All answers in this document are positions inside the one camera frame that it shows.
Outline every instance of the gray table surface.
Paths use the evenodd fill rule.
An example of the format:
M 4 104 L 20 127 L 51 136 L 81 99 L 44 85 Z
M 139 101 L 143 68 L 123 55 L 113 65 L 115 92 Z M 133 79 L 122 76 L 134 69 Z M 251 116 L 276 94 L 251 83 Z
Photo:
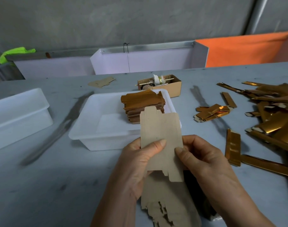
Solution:
M 243 154 L 282 162 L 278 152 L 244 131 L 258 123 L 257 118 L 244 115 L 254 110 L 254 104 L 216 83 L 241 89 L 253 88 L 241 84 L 243 81 L 288 83 L 288 63 L 153 73 L 174 74 L 182 80 L 181 95 L 172 102 L 180 115 L 183 135 L 197 134 L 224 152 L 226 130 L 231 128 L 241 134 Z M 0 149 L 0 226 L 89 226 L 121 150 L 90 152 L 80 141 L 70 140 L 66 130 L 78 117 L 87 95 L 136 90 L 137 80 L 151 75 L 123 73 L 0 82 L 0 99 L 41 88 L 54 120 L 52 126 Z M 87 85 L 107 76 L 116 80 L 101 89 Z M 225 104 L 221 91 L 228 91 L 238 107 L 223 118 L 195 122 L 196 107 Z M 245 164 L 233 170 L 259 209 L 277 226 L 288 226 L 288 178 Z M 225 226 L 223 220 L 202 218 L 202 222 L 203 226 Z M 136 226 L 153 226 L 140 204 Z

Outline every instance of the white plastic bin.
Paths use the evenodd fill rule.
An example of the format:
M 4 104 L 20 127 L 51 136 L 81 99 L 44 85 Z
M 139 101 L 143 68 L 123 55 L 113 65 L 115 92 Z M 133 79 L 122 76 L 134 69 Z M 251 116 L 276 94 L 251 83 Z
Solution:
M 40 88 L 0 100 L 0 148 L 53 124 Z
M 204 68 L 208 47 L 195 42 L 172 42 L 101 48 L 91 58 L 96 75 Z
M 165 113 L 176 112 L 167 90 L 153 91 L 162 92 Z M 140 124 L 128 122 L 121 103 L 122 95 L 135 92 L 139 91 L 91 95 L 68 136 L 80 140 L 91 151 L 122 149 L 140 137 Z

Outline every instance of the green fabric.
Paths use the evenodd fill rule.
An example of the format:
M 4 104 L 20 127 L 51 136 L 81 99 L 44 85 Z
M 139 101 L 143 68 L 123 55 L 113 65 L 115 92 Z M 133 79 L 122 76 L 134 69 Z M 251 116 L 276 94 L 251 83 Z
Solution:
M 19 47 L 19 48 L 13 48 L 13 49 L 10 49 L 4 53 L 2 53 L 2 55 L 0 56 L 0 64 L 4 64 L 7 62 L 7 59 L 6 59 L 6 55 L 10 55 L 10 54 L 19 54 L 19 53 L 35 53 L 36 52 L 36 49 L 30 49 L 30 50 L 26 50 L 26 48 L 24 47 Z

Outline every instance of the white plastic tray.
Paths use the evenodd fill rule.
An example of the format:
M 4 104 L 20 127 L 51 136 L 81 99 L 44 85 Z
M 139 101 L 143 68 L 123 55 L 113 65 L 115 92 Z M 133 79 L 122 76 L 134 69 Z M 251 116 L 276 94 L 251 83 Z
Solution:
M 176 112 L 167 90 L 153 91 L 162 92 L 165 113 Z M 128 122 L 121 103 L 122 95 L 135 92 L 139 91 L 91 95 L 68 136 L 91 151 L 122 149 L 140 136 L 140 124 Z
M 0 148 L 53 124 L 40 88 L 0 100 Z

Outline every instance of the open cardboard box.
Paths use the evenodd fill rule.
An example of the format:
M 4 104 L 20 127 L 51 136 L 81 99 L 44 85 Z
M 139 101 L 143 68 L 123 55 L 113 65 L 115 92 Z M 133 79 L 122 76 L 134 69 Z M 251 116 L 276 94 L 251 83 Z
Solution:
M 180 81 L 174 75 L 167 75 L 167 76 L 163 76 L 163 77 L 165 80 L 171 79 L 171 78 L 174 78 L 174 79 L 166 81 L 168 83 L 167 85 L 149 87 L 148 89 L 160 89 L 160 88 L 162 88 L 162 89 L 166 89 L 168 91 L 170 98 L 179 96 L 181 94 L 182 81 Z M 150 80 L 153 80 L 153 77 L 149 78 L 149 79 L 138 80 L 138 89 L 142 90 L 144 85 L 140 85 L 140 84 L 148 83 Z

